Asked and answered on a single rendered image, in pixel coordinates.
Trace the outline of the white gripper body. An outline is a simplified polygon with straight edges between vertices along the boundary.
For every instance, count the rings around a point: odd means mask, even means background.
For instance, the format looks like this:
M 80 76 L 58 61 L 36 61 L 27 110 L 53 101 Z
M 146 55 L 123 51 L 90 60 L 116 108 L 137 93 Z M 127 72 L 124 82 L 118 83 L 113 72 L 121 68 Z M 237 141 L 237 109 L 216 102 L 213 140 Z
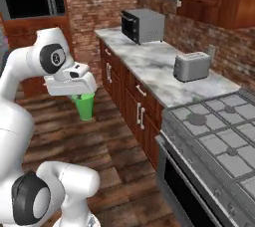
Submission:
M 92 73 L 87 72 L 80 78 L 58 82 L 53 76 L 45 76 L 45 86 L 51 96 L 74 96 L 92 94 L 97 90 L 97 83 Z

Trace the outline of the green waste bin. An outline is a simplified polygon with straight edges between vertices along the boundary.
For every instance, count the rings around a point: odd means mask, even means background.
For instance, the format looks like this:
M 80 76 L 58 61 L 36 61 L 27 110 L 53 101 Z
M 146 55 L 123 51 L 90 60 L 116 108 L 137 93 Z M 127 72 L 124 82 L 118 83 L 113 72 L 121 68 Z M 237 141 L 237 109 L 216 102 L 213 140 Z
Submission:
M 90 120 L 94 115 L 94 94 L 72 96 L 81 120 Z

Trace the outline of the wooden base cupboard door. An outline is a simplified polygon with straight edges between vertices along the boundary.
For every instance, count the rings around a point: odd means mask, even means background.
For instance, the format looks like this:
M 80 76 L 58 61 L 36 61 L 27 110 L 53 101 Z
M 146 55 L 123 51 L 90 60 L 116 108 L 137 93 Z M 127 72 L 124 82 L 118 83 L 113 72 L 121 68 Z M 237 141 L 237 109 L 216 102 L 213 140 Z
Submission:
M 135 138 L 138 138 L 137 124 L 137 101 L 129 90 L 125 92 L 126 96 L 126 118 L 127 124 L 130 127 Z
M 155 137 L 158 135 L 159 130 L 146 113 L 146 110 L 144 113 L 143 123 L 144 129 L 140 130 L 141 146 L 152 166 L 157 168 L 158 145 Z
M 105 61 L 104 58 L 101 58 L 101 63 L 102 63 L 102 80 L 103 80 L 103 85 L 107 92 L 109 93 L 111 91 L 111 87 L 108 81 L 108 74 L 107 74 L 107 62 Z
M 121 114 L 124 113 L 124 85 L 122 77 L 111 69 L 112 98 Z

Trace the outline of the small wooden drawer front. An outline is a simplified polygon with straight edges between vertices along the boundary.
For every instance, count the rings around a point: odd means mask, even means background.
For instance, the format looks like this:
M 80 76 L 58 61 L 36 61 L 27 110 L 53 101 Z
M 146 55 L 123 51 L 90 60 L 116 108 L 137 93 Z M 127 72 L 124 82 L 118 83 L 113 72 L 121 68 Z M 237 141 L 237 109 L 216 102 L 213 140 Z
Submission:
M 110 65 L 113 67 L 114 71 L 119 76 L 122 72 L 123 64 L 121 62 L 121 59 L 119 56 L 117 56 L 109 46 L 106 45 L 104 41 L 100 41 L 100 47 L 101 47 L 101 57 L 104 58 L 107 62 L 110 63 Z M 108 49 L 109 52 L 112 54 L 109 56 L 105 49 Z

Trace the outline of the tall wooden oven cabinet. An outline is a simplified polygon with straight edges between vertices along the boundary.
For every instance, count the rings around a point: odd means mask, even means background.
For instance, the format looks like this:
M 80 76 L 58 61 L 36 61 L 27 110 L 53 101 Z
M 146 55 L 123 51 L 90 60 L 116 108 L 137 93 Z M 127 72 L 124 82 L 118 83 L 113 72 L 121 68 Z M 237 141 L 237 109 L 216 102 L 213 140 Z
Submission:
M 36 32 L 42 29 L 60 27 L 68 41 L 71 54 L 74 54 L 68 13 L 64 16 L 36 17 L 7 20 L 0 11 L 2 25 L 11 49 L 27 47 L 36 41 Z M 28 79 L 21 83 L 26 98 L 47 92 L 43 78 Z

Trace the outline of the silver toaster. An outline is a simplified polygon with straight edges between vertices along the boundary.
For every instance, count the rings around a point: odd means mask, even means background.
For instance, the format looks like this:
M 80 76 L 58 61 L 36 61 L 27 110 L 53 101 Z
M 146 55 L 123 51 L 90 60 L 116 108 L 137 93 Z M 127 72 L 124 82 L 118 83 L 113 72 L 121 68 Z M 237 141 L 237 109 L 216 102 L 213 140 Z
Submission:
M 184 83 L 205 79 L 209 75 L 210 65 L 209 55 L 203 52 L 177 55 L 174 62 L 173 76 Z

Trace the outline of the grey gas hob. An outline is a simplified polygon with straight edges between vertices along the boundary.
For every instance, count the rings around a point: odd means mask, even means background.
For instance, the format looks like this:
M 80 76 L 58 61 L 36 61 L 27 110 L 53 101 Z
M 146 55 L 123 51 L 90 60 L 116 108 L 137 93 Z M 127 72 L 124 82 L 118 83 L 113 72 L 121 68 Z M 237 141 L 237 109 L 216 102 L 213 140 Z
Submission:
M 163 111 L 164 146 L 223 227 L 255 227 L 255 93 Z

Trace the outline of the black oven door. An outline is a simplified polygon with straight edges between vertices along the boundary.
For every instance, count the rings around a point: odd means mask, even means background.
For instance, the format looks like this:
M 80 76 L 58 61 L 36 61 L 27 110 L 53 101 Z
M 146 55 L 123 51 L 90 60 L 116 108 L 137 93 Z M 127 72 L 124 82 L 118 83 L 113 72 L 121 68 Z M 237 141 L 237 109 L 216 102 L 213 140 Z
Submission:
M 155 141 L 158 144 L 158 185 L 180 226 L 223 227 L 167 152 L 163 137 L 157 135 Z

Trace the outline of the built-in black wall oven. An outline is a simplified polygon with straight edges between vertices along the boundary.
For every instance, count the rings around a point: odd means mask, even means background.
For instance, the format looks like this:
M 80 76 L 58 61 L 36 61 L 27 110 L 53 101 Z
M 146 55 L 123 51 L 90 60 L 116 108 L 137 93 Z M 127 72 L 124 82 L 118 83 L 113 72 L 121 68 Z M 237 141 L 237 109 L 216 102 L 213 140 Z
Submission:
M 64 0 L 0 0 L 4 20 L 64 16 Z

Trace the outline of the white wall socket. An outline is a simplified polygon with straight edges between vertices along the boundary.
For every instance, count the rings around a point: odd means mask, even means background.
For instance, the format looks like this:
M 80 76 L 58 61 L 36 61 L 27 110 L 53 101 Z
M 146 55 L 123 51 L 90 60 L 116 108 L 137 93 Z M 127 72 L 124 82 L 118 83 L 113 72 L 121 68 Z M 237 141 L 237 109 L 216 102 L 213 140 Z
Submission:
M 213 46 L 213 45 L 209 45 L 209 47 L 208 47 L 208 55 L 209 55 L 211 60 L 214 58 L 215 53 L 216 53 L 216 47 Z

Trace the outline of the wooden wall cupboard run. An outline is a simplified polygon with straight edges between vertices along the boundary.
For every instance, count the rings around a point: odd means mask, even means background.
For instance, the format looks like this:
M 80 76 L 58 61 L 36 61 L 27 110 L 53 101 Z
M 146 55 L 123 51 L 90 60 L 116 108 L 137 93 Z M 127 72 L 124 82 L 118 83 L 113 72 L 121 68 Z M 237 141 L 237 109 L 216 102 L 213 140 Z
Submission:
M 180 1 L 180 16 L 225 29 L 255 27 L 255 0 Z

